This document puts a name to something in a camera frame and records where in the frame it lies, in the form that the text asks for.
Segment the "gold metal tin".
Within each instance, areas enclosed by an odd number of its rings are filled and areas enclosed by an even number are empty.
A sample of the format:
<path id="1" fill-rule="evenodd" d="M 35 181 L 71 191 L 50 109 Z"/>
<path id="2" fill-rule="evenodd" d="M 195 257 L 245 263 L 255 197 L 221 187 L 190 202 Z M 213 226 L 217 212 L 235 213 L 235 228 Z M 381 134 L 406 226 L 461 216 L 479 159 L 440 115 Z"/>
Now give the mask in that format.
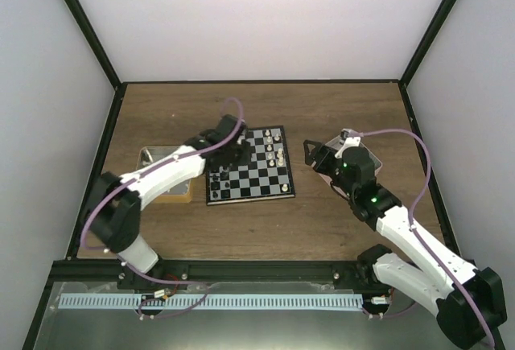
<path id="1" fill-rule="evenodd" d="M 138 156 L 136 168 L 138 170 L 148 167 L 153 163 L 164 159 L 174 153 L 177 146 L 144 146 Z M 192 181 L 187 180 L 162 193 L 154 201 L 158 204 L 165 203 L 190 203 L 192 201 Z"/>

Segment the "black and silver chessboard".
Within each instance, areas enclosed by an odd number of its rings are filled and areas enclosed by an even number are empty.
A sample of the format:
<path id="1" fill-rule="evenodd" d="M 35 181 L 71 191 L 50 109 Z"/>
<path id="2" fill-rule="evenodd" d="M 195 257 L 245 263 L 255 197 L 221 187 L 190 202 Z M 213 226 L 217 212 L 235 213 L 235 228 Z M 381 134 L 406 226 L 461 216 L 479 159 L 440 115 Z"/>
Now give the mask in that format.
<path id="1" fill-rule="evenodd" d="M 272 143 L 266 142 L 265 132 L 271 131 Z M 276 142 L 274 136 L 281 134 L 281 140 Z M 290 164 L 290 156 L 286 144 L 286 132 L 283 126 L 268 126 L 252 128 L 246 131 L 245 140 L 251 145 L 251 161 L 247 166 L 232 169 L 220 169 L 206 174 L 206 204 L 208 206 L 221 204 L 236 204 L 259 200 L 278 200 L 295 197 L 295 185 Z M 268 145 L 273 151 L 266 150 Z M 277 165 L 276 152 L 283 149 L 284 165 Z M 269 153 L 274 153 L 275 166 L 269 166 Z M 230 182 L 230 188 L 224 189 L 224 183 Z M 282 185 L 288 184 L 289 191 L 283 192 Z M 219 191 L 220 199 L 210 199 L 210 191 Z"/>

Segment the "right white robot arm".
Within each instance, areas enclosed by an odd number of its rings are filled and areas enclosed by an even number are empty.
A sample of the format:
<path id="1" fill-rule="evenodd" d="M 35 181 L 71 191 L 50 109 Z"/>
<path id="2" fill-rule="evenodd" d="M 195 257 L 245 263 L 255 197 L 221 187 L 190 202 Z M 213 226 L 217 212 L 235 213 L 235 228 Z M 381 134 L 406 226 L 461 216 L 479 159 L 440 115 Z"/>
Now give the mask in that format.
<path id="1" fill-rule="evenodd" d="M 500 276 L 478 269 L 452 252 L 414 220 L 409 209 L 377 181 L 379 162 L 360 138 L 347 137 L 338 147 L 306 140 L 305 163 L 347 200 L 355 217 L 392 242 L 408 258 L 403 261 L 383 245 L 364 251 L 357 268 L 363 286 L 383 283 L 400 290 L 437 320 L 458 348 L 486 340 L 507 319 Z"/>

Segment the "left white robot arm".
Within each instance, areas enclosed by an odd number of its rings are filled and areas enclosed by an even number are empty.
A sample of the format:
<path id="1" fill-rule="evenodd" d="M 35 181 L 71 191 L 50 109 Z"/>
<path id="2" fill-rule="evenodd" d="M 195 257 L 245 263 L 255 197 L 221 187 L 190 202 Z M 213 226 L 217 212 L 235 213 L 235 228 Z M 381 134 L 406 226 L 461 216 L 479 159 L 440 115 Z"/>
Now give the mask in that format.
<path id="1" fill-rule="evenodd" d="M 189 138 L 149 166 L 124 175 L 102 174 L 88 198 L 80 245 L 90 249 L 85 238 L 93 233 L 102 243 L 99 249 L 116 254 L 145 288 L 158 287 L 165 270 L 140 232 L 142 211 L 165 192 L 206 171 L 248 163 L 246 129 L 242 118 L 226 114 L 215 128 Z"/>

